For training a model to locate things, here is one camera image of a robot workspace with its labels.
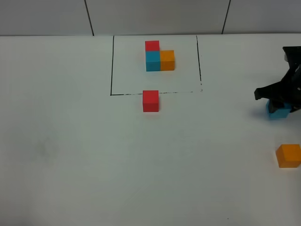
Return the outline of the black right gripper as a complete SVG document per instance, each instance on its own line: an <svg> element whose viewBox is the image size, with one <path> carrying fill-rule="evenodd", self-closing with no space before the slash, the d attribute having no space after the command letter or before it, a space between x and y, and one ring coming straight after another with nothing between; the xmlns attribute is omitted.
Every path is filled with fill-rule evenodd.
<svg viewBox="0 0 301 226"><path fill-rule="evenodd" d="M257 88L254 92L256 100L269 99L268 112L274 113L291 105L290 113L301 109L301 48L300 46L283 47L289 70L281 81L266 87Z"/></svg>

